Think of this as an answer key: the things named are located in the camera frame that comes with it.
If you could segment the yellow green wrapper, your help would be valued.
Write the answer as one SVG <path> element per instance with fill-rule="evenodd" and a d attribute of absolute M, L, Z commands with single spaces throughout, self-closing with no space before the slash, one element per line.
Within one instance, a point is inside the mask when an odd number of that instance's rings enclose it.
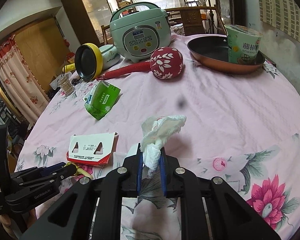
<path fill-rule="evenodd" d="M 75 181 L 80 180 L 83 177 L 88 177 L 90 179 L 93 179 L 93 167 L 89 165 L 84 165 L 84 164 L 75 164 L 75 163 L 66 163 L 66 166 L 68 165 L 75 165 L 76 167 L 76 173 L 73 175 L 75 178 Z"/>

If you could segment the white red small carton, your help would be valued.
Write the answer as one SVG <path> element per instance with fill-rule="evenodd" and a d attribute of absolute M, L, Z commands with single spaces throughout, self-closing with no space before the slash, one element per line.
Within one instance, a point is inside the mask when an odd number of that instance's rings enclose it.
<path fill-rule="evenodd" d="M 116 132 L 72 135 L 66 158 L 70 162 L 81 165 L 107 165 L 116 150 L 118 138 Z"/>

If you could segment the white tissue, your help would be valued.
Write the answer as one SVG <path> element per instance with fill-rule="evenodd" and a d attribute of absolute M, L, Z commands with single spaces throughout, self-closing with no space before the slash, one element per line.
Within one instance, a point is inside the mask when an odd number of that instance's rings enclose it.
<path fill-rule="evenodd" d="M 140 150 L 143 164 L 148 168 L 147 177 L 154 177 L 159 167 L 161 149 L 172 135 L 181 131 L 186 119 L 184 115 L 150 116 L 142 123 Z"/>

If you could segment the pink floral tablecloth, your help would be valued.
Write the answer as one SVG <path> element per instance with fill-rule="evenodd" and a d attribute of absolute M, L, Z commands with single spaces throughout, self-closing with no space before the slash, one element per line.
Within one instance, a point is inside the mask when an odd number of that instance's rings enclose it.
<path fill-rule="evenodd" d="M 300 95 L 271 64 L 246 76 L 211 71 L 194 61 L 188 42 L 172 36 L 184 58 L 174 79 L 152 73 L 112 79 L 120 96 L 101 120 L 84 107 L 94 82 L 80 82 L 70 96 L 58 92 L 26 139 L 16 169 L 65 161 L 72 135 L 115 132 L 110 163 L 83 167 L 100 178 L 141 141 L 147 118 L 184 115 L 166 153 L 199 177 L 223 178 L 282 239 L 290 239 L 300 227 Z"/>

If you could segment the floral pink curtain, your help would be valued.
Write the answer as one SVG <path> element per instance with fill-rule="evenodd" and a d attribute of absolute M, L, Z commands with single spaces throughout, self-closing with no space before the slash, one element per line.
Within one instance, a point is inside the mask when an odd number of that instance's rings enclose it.
<path fill-rule="evenodd" d="M 35 124 L 49 98 L 30 71 L 14 36 L 0 45 L 0 81 L 21 114 Z"/>

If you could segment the clear glass jar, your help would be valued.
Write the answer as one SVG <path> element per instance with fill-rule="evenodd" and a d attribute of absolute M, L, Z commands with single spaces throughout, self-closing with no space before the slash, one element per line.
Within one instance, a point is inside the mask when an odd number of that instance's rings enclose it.
<path fill-rule="evenodd" d="M 64 92 L 65 96 L 70 96 L 75 91 L 69 78 L 65 75 L 59 79 L 58 84 L 61 90 Z"/>

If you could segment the yellow small frying pan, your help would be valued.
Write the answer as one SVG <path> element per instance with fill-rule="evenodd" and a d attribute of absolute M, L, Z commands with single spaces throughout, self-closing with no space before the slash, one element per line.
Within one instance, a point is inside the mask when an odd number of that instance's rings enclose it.
<path fill-rule="evenodd" d="M 62 73 L 75 70 L 84 81 L 97 78 L 103 68 L 103 57 L 100 49 L 93 43 L 85 43 L 76 50 L 75 62 L 62 68 Z"/>

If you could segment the white ceramic lidded dish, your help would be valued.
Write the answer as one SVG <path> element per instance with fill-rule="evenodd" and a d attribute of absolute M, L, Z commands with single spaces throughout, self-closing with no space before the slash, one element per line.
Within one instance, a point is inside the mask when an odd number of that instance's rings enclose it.
<path fill-rule="evenodd" d="M 121 55 L 117 52 L 117 48 L 113 44 L 106 44 L 99 48 L 103 59 L 103 70 L 108 70 L 117 64 Z"/>

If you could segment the copper frying pan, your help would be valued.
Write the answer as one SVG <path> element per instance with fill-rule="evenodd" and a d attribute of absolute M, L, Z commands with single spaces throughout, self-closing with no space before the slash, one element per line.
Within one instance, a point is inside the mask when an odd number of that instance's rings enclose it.
<path fill-rule="evenodd" d="M 228 44 L 225 36 L 207 35 L 194 38 L 187 44 L 192 56 L 203 66 L 221 73 L 245 75 L 262 67 L 266 59 L 258 52 L 252 63 L 231 63 L 228 61 Z"/>

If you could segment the green instant noodle cup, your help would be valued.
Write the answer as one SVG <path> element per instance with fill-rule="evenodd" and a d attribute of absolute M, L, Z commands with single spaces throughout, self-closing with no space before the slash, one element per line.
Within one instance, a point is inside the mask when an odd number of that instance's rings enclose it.
<path fill-rule="evenodd" d="M 253 64 L 262 34 L 241 25 L 225 25 L 228 43 L 228 61 L 237 64 Z"/>

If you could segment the mint green rice cooker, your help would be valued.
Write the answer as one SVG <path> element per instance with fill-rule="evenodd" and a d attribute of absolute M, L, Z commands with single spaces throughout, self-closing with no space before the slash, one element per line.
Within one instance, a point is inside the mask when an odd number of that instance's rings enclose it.
<path fill-rule="evenodd" d="M 137 63 L 161 47 L 170 45 L 168 14 L 154 3 L 138 2 L 112 14 L 110 34 L 118 53 Z"/>

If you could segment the glass display cabinet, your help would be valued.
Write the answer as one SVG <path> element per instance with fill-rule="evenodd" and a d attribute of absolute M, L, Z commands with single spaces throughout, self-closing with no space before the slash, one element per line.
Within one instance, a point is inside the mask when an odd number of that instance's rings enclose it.
<path fill-rule="evenodd" d="M 104 45 L 102 27 L 110 23 L 108 0 L 61 0 L 65 13 L 80 42 Z"/>

